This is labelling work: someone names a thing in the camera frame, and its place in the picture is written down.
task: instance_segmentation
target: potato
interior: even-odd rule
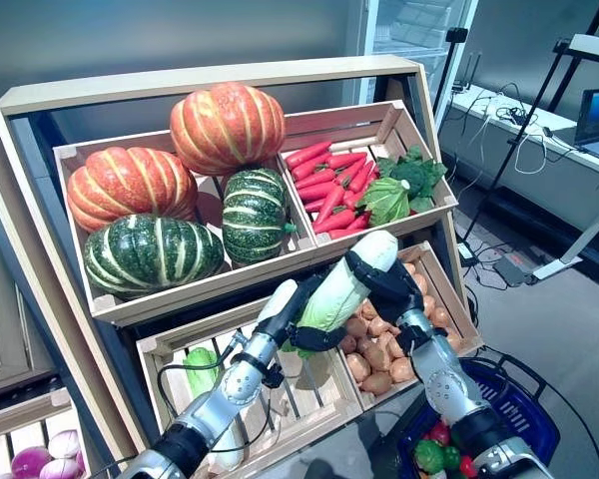
[[[372,392],[379,396],[390,389],[390,374],[387,372],[376,372],[367,377],[361,384],[362,391]]]
[[[368,322],[359,316],[351,316],[346,322],[346,332],[353,337],[365,337],[368,330]]]
[[[447,327],[446,331],[448,332],[446,339],[448,340],[450,347],[452,347],[455,351],[458,351],[461,348],[461,336]]]
[[[390,377],[392,382],[405,382],[415,377],[415,372],[412,370],[412,364],[409,357],[401,357],[396,359],[390,365]]]
[[[400,358],[406,355],[394,337],[388,342],[388,352],[393,358]]]
[[[346,364],[350,369],[352,377],[355,378],[355,382],[363,382],[367,377],[370,376],[370,365],[361,355],[356,352],[352,352],[346,357]]]
[[[370,345],[363,357],[366,358],[373,371],[388,371],[390,369],[390,355],[376,344]]]
[[[377,311],[375,310],[375,307],[368,299],[365,299],[361,304],[360,316],[368,321],[372,320],[374,317],[377,316]]]
[[[351,354],[357,348],[357,341],[350,334],[347,334],[339,343],[339,347],[341,348],[344,354]]]
[[[448,311],[443,307],[436,307],[435,311],[430,315],[430,322],[435,327],[447,327],[450,324],[450,316]]]
[[[390,323],[381,319],[381,316],[376,316],[372,319],[368,325],[368,334],[374,337],[379,337],[385,331],[390,328]]]
[[[428,284],[426,283],[426,278],[418,272],[416,272],[412,276],[412,278],[415,280],[415,283],[417,283],[417,287],[421,291],[421,294],[426,294],[428,292]]]
[[[357,352],[359,354],[364,354],[366,352],[366,350],[368,349],[369,346],[371,346],[372,344],[374,344],[374,342],[372,342],[369,338],[365,337],[361,337],[360,339],[357,340]]]
[[[408,274],[410,274],[411,276],[415,274],[415,265],[412,262],[405,262],[403,264],[403,267],[406,268],[406,271],[408,271]]]
[[[430,315],[435,309],[435,298],[429,295],[423,297],[423,313],[426,317],[430,318]]]

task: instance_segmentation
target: wooden crate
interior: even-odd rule
[[[169,131],[55,148],[54,153],[60,173],[65,207],[67,207],[66,185],[71,174],[85,164],[90,154],[112,146],[122,148],[147,147],[167,152],[174,151]],[[269,167],[279,169],[275,161]],[[196,207],[198,221],[221,238],[224,179],[222,177],[212,178],[196,175],[196,181],[199,189]],[[79,228],[73,217],[68,214],[91,314],[96,319],[126,326],[310,265],[314,244],[310,238],[308,226],[303,222],[300,208],[295,204],[294,198],[295,195],[289,195],[290,218],[298,231],[287,236],[280,256],[231,270],[231,260],[225,255],[225,267],[219,274],[130,301],[122,301],[90,284],[82,259],[82,250],[88,234]]]
[[[52,367],[0,252],[0,389],[44,374]]]
[[[166,364],[181,364],[189,348],[203,345],[221,351],[237,329],[250,335],[268,298],[254,301],[214,316],[157,334],[138,342],[140,359],[160,429],[171,422],[157,386],[157,374]],[[271,422],[264,436],[245,450],[245,461],[220,478],[248,478],[265,467],[298,451],[361,413],[354,383],[336,350],[318,353],[302,360],[295,352],[276,355],[286,376],[278,389],[263,389],[261,397],[242,411],[241,426],[254,438],[266,420],[266,404],[271,393]],[[193,399],[186,371],[169,370],[164,375],[165,390],[178,412]],[[208,476],[203,464],[196,477]]]
[[[101,465],[84,440],[78,413],[65,388],[0,410],[0,475],[11,472],[11,460],[18,452],[46,447],[50,438],[68,429],[78,431],[86,468],[83,477],[89,477]]]
[[[421,148],[425,159],[433,158],[401,100],[287,115],[287,140],[282,146],[281,156],[285,158],[298,149],[323,141],[332,142],[330,150],[334,153],[366,152],[370,159],[391,157],[396,160],[415,145]],[[435,158],[434,161],[439,162],[440,158]],[[296,203],[301,205],[291,172],[284,160],[281,161],[281,167],[285,170],[287,183],[292,185],[291,191]],[[342,239],[331,240],[327,234],[315,235],[312,228],[308,227],[308,232],[318,245],[315,261],[343,254],[361,235],[373,230],[388,230],[401,237],[442,220],[457,206],[457,200],[444,178],[434,189],[433,202],[435,207],[428,212]],[[304,209],[300,209],[300,213],[310,225],[313,218]]]
[[[416,246],[404,249],[399,252],[398,257],[402,261],[414,264],[416,271],[422,274],[428,283],[428,292],[426,294],[435,298],[436,305],[445,307],[448,311],[448,315],[451,318],[450,328],[454,329],[461,336],[461,345],[458,354],[464,356],[482,346],[484,343],[479,332],[470,320],[470,315],[459,300],[430,244],[425,241]],[[343,351],[340,348],[337,350],[339,360],[345,366],[350,381],[355,384],[350,369],[346,365]],[[415,378],[411,381],[393,384],[388,392],[376,397],[370,392],[360,391],[357,387],[355,387],[355,393],[361,407],[366,411],[394,394],[412,387],[417,381],[418,379]]]

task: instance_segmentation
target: red onion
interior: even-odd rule
[[[27,447],[11,461],[11,472],[15,479],[37,479],[42,468],[53,458],[42,446]]]
[[[79,450],[80,440],[75,429],[59,432],[49,441],[49,453],[55,459],[75,457]]]
[[[80,466],[73,459],[54,459],[40,471],[40,479],[78,479]]]

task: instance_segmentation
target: green pumpkin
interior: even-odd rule
[[[124,299],[211,276],[223,262],[222,242],[207,228],[149,214],[116,220],[84,247],[91,283]]]
[[[245,170],[227,182],[222,237],[233,262],[253,264],[280,254],[287,225],[287,189],[282,177],[266,168]]]

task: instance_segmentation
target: laptop screen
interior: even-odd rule
[[[577,122],[575,145],[599,140],[599,90],[585,90]]]

